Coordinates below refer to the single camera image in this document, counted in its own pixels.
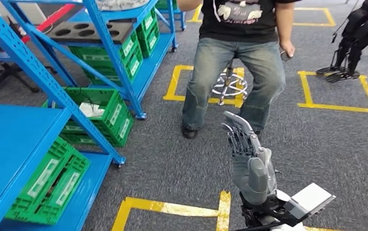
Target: black t-shirt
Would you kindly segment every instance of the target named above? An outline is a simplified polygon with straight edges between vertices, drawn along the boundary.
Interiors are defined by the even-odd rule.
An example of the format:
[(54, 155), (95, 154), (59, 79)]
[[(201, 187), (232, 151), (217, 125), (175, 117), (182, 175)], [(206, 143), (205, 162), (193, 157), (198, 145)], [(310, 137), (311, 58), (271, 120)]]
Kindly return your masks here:
[(277, 41), (275, 2), (300, 0), (203, 0), (200, 38), (237, 42)]

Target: tray hole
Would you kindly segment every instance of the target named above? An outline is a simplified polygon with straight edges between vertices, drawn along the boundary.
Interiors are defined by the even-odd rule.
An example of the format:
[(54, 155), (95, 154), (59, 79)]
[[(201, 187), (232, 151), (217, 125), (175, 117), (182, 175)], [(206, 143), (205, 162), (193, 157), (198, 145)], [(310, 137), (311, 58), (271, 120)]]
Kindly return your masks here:
[(86, 36), (93, 35), (93, 34), (94, 34), (94, 30), (84, 30), (84, 31), (79, 32), (79, 36), (81, 37), (86, 37)]
[(110, 35), (112, 36), (112, 37), (114, 37), (114, 36), (118, 36), (120, 34), (120, 32), (118, 32), (117, 30), (111, 30), (110, 31)]
[(55, 32), (56, 36), (64, 36), (70, 33), (69, 29), (62, 29)]
[(86, 27), (89, 27), (89, 24), (87, 23), (81, 23), (81, 24), (76, 24), (73, 28), (80, 30), (80, 29), (84, 29)]

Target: man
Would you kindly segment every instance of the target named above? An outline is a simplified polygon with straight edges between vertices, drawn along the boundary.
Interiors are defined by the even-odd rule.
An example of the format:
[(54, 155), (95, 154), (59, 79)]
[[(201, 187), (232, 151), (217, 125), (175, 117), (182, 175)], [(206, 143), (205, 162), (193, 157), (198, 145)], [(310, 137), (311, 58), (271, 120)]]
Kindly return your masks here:
[[(182, 111), (185, 138), (195, 138), (202, 128), (212, 88), (235, 54), (254, 77), (253, 89), (238, 115), (260, 136), (271, 103), (285, 87), (279, 45), (290, 57), (294, 55), (291, 33), (296, 1), (203, 0), (194, 71)], [(191, 11), (202, 0), (177, 2), (182, 11)]]

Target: green basket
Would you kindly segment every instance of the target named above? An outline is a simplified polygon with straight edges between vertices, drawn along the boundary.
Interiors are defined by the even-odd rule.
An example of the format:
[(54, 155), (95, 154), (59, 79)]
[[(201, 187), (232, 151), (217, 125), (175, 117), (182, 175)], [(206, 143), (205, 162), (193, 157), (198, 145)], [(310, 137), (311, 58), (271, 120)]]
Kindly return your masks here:
[[(102, 47), (74, 47), (69, 46), (69, 50), (78, 58), (82, 59), (92, 68), (97, 70), (99, 73), (107, 77), (109, 80), (117, 84), (118, 86), (122, 86), (121, 81), (114, 69), (113, 63), (110, 60), (109, 55), (105, 48)], [(130, 81), (134, 80), (136, 75), (131, 75), (129, 73), (129, 69), (131, 69), (131, 59), (132, 57), (139, 56), (142, 57), (140, 43), (138, 41), (138, 37), (135, 31), (133, 31), (130, 37), (123, 43), (121, 49), (118, 54), (120, 55), (120, 59), (123, 63), (124, 69), (130, 79)], [(98, 79), (95, 75), (83, 69), (86, 76), (91, 80), (93, 84), (97, 85), (105, 85), (103, 81)]]
[(157, 23), (157, 15), (155, 13), (155, 8), (152, 8), (147, 16), (143, 19), (141, 24), (137, 27), (137, 37), (139, 40), (144, 40), (151, 33), (151, 30)]
[[(167, 0), (158, 0), (158, 2), (156, 3), (155, 7), (159, 10), (165, 10), (168, 8), (168, 4), (167, 4)], [(173, 9), (177, 9), (178, 8), (178, 4), (177, 4), (177, 0), (172, 0), (172, 8)]]
[(89, 166), (90, 161), (75, 150), (36, 209), (37, 216), (43, 219), (39, 223), (54, 225), (59, 221)]
[[(130, 133), (131, 127), (134, 123), (134, 119), (129, 111), (126, 112), (123, 118), (125, 119), (122, 120), (116, 136), (104, 135), (104, 137), (114, 147), (124, 147), (126, 145), (128, 134)], [(69, 143), (96, 145), (96, 142), (87, 134), (69, 134), (62, 132), (60, 136)]]
[[(134, 48), (134, 52), (130, 57), (130, 60), (126, 63), (124, 70), (128, 76), (130, 82), (133, 82), (137, 76), (138, 70), (140, 69), (143, 63), (143, 54), (141, 53), (140, 46), (137, 45)], [(107, 77), (110, 81), (114, 82), (118, 86), (121, 86), (122, 83), (120, 81), (119, 76), (116, 73), (116, 70), (113, 67), (108, 66), (95, 66), (94, 67), (98, 72)], [(86, 76), (90, 79), (92, 84), (95, 85), (106, 85), (101, 79), (97, 78), (95, 75), (85, 70)]]
[[(123, 42), (118, 54), (123, 64), (126, 64), (130, 56), (134, 53), (134, 47), (138, 44), (138, 38), (135, 31)], [(75, 47), (69, 46), (69, 50), (79, 59), (85, 61), (92, 67), (101, 65), (113, 67), (107, 51), (103, 47)]]
[[(22, 222), (55, 224), (57, 220), (50, 221), (51, 214), (41, 215), (39, 211), (46, 197), (51, 195), (50, 191), (58, 179), (63, 178), (64, 169), (75, 156), (80, 158), (81, 154), (69, 143), (58, 137), (4, 217)], [(83, 156), (82, 158), (85, 162), (89, 162), (87, 158)]]
[(141, 51), (144, 58), (148, 58), (151, 56), (159, 38), (160, 31), (158, 29), (158, 23), (157, 21), (155, 21), (147, 37), (145, 39), (139, 39)]
[[(64, 90), (77, 105), (81, 103), (91, 103), (97, 104), (100, 108), (104, 109), (102, 116), (89, 117), (89, 120), (92, 121), (103, 135), (113, 137), (113, 139), (117, 137), (126, 115), (130, 115), (130, 111), (118, 91), (114, 89), (91, 88), (65, 88)], [(42, 105), (42, 107), (47, 106), (48, 101)], [(66, 123), (61, 134), (62, 133), (86, 134), (86, 132), (73, 120), (69, 120), (68, 123)]]

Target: robotic arm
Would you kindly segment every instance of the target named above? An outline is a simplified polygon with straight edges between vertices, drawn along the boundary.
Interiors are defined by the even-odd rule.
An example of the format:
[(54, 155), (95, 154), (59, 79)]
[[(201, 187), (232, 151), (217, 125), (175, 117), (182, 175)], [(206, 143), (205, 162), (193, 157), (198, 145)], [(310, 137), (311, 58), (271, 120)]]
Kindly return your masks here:
[[(362, 50), (368, 46), (368, 0), (364, 1), (361, 8), (352, 11), (347, 20), (343, 38), (338, 50), (334, 52), (330, 67), (316, 71), (318, 75), (325, 75), (331, 83), (360, 76), (355, 69), (361, 59)], [(348, 62), (347, 67), (343, 66), (344, 60)]]
[(232, 180), (240, 189), (247, 229), (238, 231), (305, 231), (302, 221), (335, 199), (312, 183), (289, 197), (277, 189), (271, 162), (272, 152), (261, 147), (257, 135), (243, 118), (224, 112), (228, 141), (232, 149)]

